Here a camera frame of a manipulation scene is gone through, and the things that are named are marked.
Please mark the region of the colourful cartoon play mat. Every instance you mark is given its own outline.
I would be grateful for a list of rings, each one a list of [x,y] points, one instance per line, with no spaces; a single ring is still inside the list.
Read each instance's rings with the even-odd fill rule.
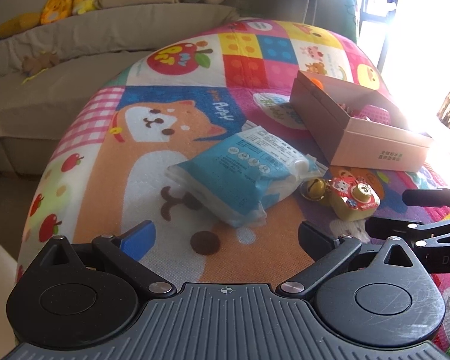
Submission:
[[[406,205],[407,189],[442,189],[417,172],[332,166],[290,104],[300,71],[389,92],[352,41],[291,22],[243,19],[152,52],[99,89],[54,150],[24,228],[6,314],[13,359],[447,359],[450,274],[428,273],[400,237],[371,238],[371,217],[430,224],[450,208]],[[166,175],[226,138],[261,126],[328,170],[378,194],[373,216],[346,222],[299,187],[261,225],[233,228]],[[140,263],[176,287],[140,299],[85,267],[73,244],[150,220]],[[314,296],[276,287],[314,260],[298,228],[314,224],[381,244],[368,267]]]

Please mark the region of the open pink cardboard box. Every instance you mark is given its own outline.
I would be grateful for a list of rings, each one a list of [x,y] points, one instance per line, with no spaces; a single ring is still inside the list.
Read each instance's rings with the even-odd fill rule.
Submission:
[[[376,90],[300,71],[290,104],[332,166],[417,172],[425,163],[431,138],[410,129],[397,106]],[[368,104],[385,108],[391,125],[351,116]]]

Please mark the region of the pink plastic strainer toy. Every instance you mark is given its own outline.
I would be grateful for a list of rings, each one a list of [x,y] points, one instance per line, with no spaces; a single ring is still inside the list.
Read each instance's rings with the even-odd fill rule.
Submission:
[[[365,105],[360,110],[351,111],[351,116],[382,125],[391,125],[390,113],[385,108],[371,104]]]

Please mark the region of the blue white wipes pack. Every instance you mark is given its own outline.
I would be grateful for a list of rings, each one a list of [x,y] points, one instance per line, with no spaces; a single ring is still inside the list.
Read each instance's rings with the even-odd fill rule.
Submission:
[[[266,210],[328,168],[255,126],[195,157],[168,166],[166,176],[233,228],[266,222]]]

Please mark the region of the orange plastic toy cup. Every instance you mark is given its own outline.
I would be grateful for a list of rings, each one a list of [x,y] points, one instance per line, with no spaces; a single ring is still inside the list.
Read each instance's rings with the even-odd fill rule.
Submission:
[[[321,90],[324,89],[323,83],[322,83],[320,80],[318,80],[317,78],[312,77],[312,78],[310,78],[310,81],[311,81],[317,88],[319,88],[319,89],[321,89]]]

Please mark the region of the grey fabric sofa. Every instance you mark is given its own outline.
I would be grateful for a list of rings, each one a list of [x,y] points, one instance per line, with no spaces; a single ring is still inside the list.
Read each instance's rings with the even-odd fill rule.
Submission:
[[[239,18],[234,7],[151,4],[94,10],[0,41],[0,172],[39,175],[89,98],[151,52]],[[57,66],[23,84],[22,61]]]

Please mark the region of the small brown plush on sofa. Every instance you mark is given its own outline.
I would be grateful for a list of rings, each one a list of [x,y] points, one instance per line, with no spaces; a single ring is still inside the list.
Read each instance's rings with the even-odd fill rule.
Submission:
[[[53,68],[60,63],[60,58],[56,53],[43,51],[37,57],[25,56],[22,60],[22,72],[25,75],[23,84],[45,70]]]

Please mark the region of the yellow duck plush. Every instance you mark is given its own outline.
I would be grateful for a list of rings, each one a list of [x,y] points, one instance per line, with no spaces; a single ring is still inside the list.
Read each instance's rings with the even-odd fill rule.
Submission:
[[[23,33],[34,27],[52,24],[70,16],[76,16],[84,0],[47,0],[41,12],[29,12],[0,25],[0,40]]]

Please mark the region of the gold bell keychain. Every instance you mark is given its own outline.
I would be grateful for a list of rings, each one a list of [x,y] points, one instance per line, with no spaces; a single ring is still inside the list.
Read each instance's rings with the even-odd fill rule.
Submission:
[[[323,178],[314,178],[301,183],[300,194],[308,201],[328,204],[328,182]]]

